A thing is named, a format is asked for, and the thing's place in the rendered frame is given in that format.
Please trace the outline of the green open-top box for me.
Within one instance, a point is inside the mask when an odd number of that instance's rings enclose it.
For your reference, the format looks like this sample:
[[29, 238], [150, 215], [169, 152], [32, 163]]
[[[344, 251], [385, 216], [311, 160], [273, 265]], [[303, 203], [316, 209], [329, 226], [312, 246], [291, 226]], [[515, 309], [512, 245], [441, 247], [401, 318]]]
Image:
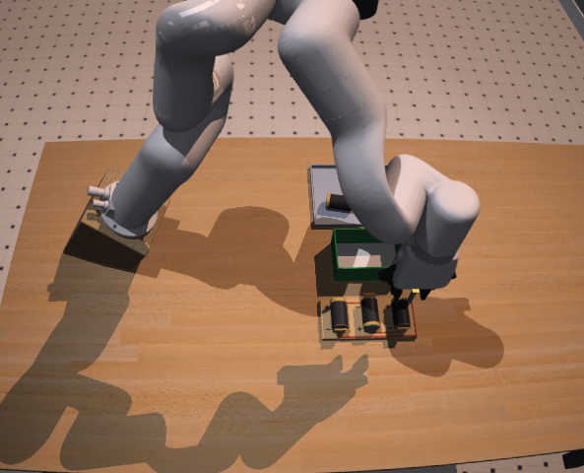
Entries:
[[366, 229], [334, 229], [331, 239], [334, 282], [380, 281], [378, 273], [391, 266], [401, 246], [402, 243], [382, 242]]

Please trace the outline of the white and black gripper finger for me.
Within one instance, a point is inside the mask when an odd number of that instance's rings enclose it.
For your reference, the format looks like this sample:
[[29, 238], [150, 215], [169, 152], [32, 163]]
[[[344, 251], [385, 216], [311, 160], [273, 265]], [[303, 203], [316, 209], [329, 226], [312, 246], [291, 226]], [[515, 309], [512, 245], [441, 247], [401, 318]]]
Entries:
[[[452, 279], [455, 279], [455, 278], [457, 278], [456, 272], [454, 273]], [[427, 295], [430, 293], [431, 290], [435, 290], [435, 289], [421, 289], [420, 290], [420, 296], [421, 296], [422, 301], [424, 301], [426, 299]]]
[[393, 274], [394, 274], [395, 270], [396, 270], [396, 263], [391, 265], [390, 267], [380, 271], [378, 273], [378, 275], [379, 275], [379, 280], [381, 280], [383, 282], [387, 282], [388, 285], [391, 286], [391, 288], [390, 288], [391, 295], [394, 295], [394, 301], [398, 301], [403, 293], [403, 290], [397, 289], [393, 285]]

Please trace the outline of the black and orange battery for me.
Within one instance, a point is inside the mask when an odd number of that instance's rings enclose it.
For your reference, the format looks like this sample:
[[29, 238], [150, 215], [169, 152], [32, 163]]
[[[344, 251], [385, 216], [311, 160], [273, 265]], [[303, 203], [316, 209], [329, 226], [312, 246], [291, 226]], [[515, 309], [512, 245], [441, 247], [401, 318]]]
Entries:
[[360, 301], [361, 303], [361, 313], [362, 313], [362, 324], [363, 330], [365, 330], [366, 325], [379, 325], [379, 314], [377, 298], [369, 297], [364, 298]]
[[397, 327], [411, 327], [408, 301], [405, 297], [400, 297], [398, 301], [391, 300], [394, 329]]
[[334, 328], [349, 329], [347, 300], [344, 298], [333, 298], [330, 300], [330, 309], [332, 330]]
[[326, 207], [331, 209], [352, 211], [343, 195], [327, 193]]

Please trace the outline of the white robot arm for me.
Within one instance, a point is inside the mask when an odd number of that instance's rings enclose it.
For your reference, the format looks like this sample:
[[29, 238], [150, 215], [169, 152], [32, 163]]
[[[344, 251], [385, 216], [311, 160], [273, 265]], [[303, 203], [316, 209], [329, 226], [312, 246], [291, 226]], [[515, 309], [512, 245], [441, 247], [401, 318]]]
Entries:
[[162, 11], [153, 86], [159, 125], [119, 182], [88, 187], [87, 195], [100, 197], [93, 206], [105, 225], [122, 237], [154, 226], [158, 209], [225, 126], [234, 79], [227, 54], [267, 19], [285, 25], [279, 56], [331, 134], [340, 187], [359, 222], [382, 242], [410, 246], [427, 264], [450, 262], [480, 199], [411, 155], [394, 157], [385, 169], [386, 104], [351, 44], [359, 27], [352, 0], [186, 0]]

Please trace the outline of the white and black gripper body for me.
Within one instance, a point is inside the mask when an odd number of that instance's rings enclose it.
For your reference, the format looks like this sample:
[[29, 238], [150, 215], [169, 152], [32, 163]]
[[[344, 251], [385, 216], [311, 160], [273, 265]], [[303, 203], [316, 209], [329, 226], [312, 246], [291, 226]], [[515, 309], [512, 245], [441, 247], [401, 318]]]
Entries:
[[401, 290], [444, 288], [454, 275], [459, 254], [458, 250], [453, 259], [444, 265], [431, 265], [420, 260], [410, 246], [402, 244], [391, 264], [396, 263], [393, 285]]

